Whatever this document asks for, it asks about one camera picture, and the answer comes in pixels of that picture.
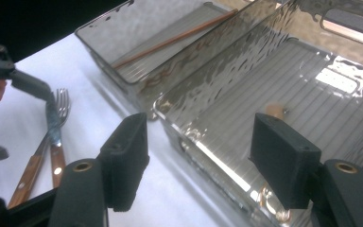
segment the brown object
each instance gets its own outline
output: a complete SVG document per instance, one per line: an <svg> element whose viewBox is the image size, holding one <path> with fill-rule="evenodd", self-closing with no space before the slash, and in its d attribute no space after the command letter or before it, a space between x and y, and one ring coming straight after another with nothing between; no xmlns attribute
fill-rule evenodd
<svg viewBox="0 0 363 227"><path fill-rule="evenodd" d="M43 154L46 150L47 142L48 140L46 135L34 155L32 155L28 160L25 171L14 190L13 196L11 196L8 205L9 209L28 200L34 183L37 180L37 176L40 173L41 164L43 162Z"/></svg>
<svg viewBox="0 0 363 227"><path fill-rule="evenodd" d="M211 21L205 22L205 23L203 23L203 24L201 24L199 26L195 26L195 27L193 27L192 29L190 29L188 31L184 31L182 34L179 34L179 35L177 35L177 36L175 36L175 37L173 37L173 38L171 38L171 39L169 39L169 40L167 40L165 42L162 42L160 44L154 45L151 48L149 48L148 50L145 50L145 51L143 51L143 52L141 52L141 53L139 53L137 55L134 55L133 57L131 57L129 59L121 61L120 63L117 63L117 64L113 64L112 68L114 68L114 69L119 68L119 67L121 67L121 66L123 66L125 64L128 64L128 63L130 63L132 61L135 61L137 59L140 59L140 58L142 58L142 57L144 57L144 56L146 56L146 55L148 55L148 54L150 54L150 53L152 53L154 51L157 51L157 50L159 50L159 49L161 49L161 48L163 48L163 47L165 47L167 45L170 45L170 44L173 44L173 43L175 43L175 42L177 42L179 40L185 39L185 38L199 32L199 31L202 31L205 28L208 28L209 26L213 26L215 24L218 24L218 23L228 19L229 17L235 15L237 12L238 12L238 9L233 9L232 11L229 11L229 12L227 12L227 13L221 15L221 16L218 16L218 17L212 19Z"/></svg>
<svg viewBox="0 0 363 227"><path fill-rule="evenodd" d="M66 167L62 146L51 145L51 166L52 181L55 188L61 184L61 175Z"/></svg>
<svg viewBox="0 0 363 227"><path fill-rule="evenodd" d="M265 110L266 114L277 117L281 120L284 119L284 107L281 104L273 103L267 105L267 109Z"/></svg>

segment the fork handle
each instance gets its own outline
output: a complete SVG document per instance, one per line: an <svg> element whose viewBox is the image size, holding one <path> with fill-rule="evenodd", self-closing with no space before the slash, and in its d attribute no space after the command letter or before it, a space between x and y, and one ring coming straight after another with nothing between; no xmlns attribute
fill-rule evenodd
<svg viewBox="0 0 363 227"><path fill-rule="evenodd" d="M13 208L24 201L27 201L31 189L34 186L35 180L40 171L41 163L43 160L43 156L41 155L33 155L30 157L26 169L23 172L22 178L17 184L16 189L14 190L13 196L10 199L8 208Z"/></svg>
<svg viewBox="0 0 363 227"><path fill-rule="evenodd" d="M55 188L61 184L61 175L66 167L62 146L51 145L51 166L52 181Z"/></svg>

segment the metal toolbox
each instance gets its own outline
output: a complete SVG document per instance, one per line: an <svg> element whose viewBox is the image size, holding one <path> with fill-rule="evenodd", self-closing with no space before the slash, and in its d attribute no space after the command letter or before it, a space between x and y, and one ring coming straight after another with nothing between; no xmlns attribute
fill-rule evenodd
<svg viewBox="0 0 363 227"><path fill-rule="evenodd" d="M248 6L235 18L250 14ZM363 166L361 20L360 1L289 1L161 96L155 112L173 144L243 210L311 226L310 209L286 211L248 160L254 115L282 106L322 162Z"/></svg>
<svg viewBox="0 0 363 227"><path fill-rule="evenodd" d="M116 65L225 14L231 7L202 0L129 1L80 27L76 35L102 71L119 85L127 100L154 119L152 106L158 97L269 16L274 4L274 1L252 4L252 9L247 11L250 16L245 16L244 23L239 22L239 30L231 29L232 23L242 20L239 18L208 26L121 67ZM216 32L209 32L215 27Z"/></svg>

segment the white tablecloth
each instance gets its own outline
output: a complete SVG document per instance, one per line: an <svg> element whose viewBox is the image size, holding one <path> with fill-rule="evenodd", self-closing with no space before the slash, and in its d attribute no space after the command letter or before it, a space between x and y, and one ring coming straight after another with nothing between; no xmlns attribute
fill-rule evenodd
<svg viewBox="0 0 363 227"><path fill-rule="evenodd" d="M46 81L52 90L69 90L72 110L61 130L68 164L95 158L121 120L136 113L75 35L16 67ZM44 102L8 86L0 102L0 146L9 152L9 158L0 161L0 198L7 203L45 133ZM249 225L248 218L170 146L159 121L148 122L148 142L150 163L134 204L127 213L109 210L110 226ZM48 156L32 197L52 189Z"/></svg>

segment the dark background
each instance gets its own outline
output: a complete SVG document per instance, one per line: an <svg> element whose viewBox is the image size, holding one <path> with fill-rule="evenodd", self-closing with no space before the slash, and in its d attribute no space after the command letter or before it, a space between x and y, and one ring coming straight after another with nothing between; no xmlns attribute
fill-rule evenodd
<svg viewBox="0 0 363 227"><path fill-rule="evenodd" d="M126 0L0 0L0 44L17 62Z"/></svg>

